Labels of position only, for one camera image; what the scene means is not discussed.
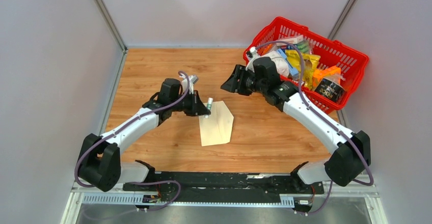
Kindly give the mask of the cream paper envelope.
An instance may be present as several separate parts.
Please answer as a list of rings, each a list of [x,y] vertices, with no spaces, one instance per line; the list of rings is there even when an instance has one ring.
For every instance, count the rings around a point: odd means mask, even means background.
[[[214,101],[211,114],[199,117],[201,146],[227,144],[231,141],[234,116],[224,101]]]

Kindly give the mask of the green white glue stick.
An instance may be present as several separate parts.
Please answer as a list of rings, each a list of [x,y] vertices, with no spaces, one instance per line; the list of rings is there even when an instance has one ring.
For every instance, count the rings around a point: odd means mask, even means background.
[[[211,115],[211,108],[212,108],[213,98],[209,97],[206,104],[206,109],[208,110],[208,113],[204,116],[204,118],[209,118]]]

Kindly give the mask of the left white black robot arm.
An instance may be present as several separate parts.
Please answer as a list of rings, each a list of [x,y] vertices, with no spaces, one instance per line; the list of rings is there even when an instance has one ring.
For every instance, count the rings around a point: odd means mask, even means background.
[[[209,115],[210,110],[194,89],[197,81],[196,75],[185,76],[182,81],[167,78],[160,91],[125,122],[101,135],[87,135],[74,170],[76,182],[82,187],[96,187],[103,192],[120,183],[136,183],[142,190],[151,190],[156,177],[150,173],[150,165],[139,160],[122,163],[121,155],[174,112],[183,112],[190,117]]]

